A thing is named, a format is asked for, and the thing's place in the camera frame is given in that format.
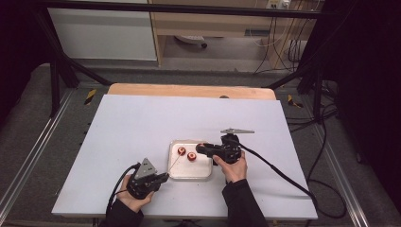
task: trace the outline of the red object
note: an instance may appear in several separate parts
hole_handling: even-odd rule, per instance
[[[194,152],[189,152],[188,155],[186,156],[188,158],[189,161],[195,161],[195,159],[197,159],[197,154]]]
[[[186,149],[185,149],[184,147],[179,147],[179,148],[178,148],[178,153],[179,153],[181,156],[183,156],[183,155],[185,155],[185,153],[186,153]]]

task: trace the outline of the white table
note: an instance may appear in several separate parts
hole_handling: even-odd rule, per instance
[[[108,198],[129,166],[149,158],[167,171],[176,139],[221,144],[221,130],[253,130],[239,141],[307,188],[279,101],[177,96],[105,95],[52,213],[104,217]],[[312,200],[250,153],[248,181],[266,218],[317,218]],[[148,218],[225,218],[224,176],[213,167],[205,182],[169,179],[143,208]]]

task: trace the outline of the handheld controller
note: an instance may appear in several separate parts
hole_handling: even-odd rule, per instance
[[[161,184],[168,180],[168,173],[157,175],[153,164],[145,158],[142,164],[136,164],[130,176],[127,191],[136,199],[143,200],[151,191],[158,191]]]
[[[236,163],[236,161],[241,157],[241,148],[238,145],[238,136],[236,136],[234,133],[254,133],[254,131],[228,129],[221,132],[227,133],[220,137],[222,145],[207,143],[198,144],[196,146],[196,151],[197,153],[205,154],[208,158],[212,158],[213,155],[217,155],[228,164]]]

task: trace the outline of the wall outlet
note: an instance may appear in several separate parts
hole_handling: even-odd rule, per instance
[[[288,9],[291,0],[269,0],[266,9]]]

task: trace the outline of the black sleeve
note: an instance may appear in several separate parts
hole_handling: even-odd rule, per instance
[[[99,227],[138,227],[143,218],[142,211],[135,213],[122,201],[115,200],[112,210]]]
[[[268,226],[246,179],[236,183],[228,183],[222,194],[228,207],[229,227]]]

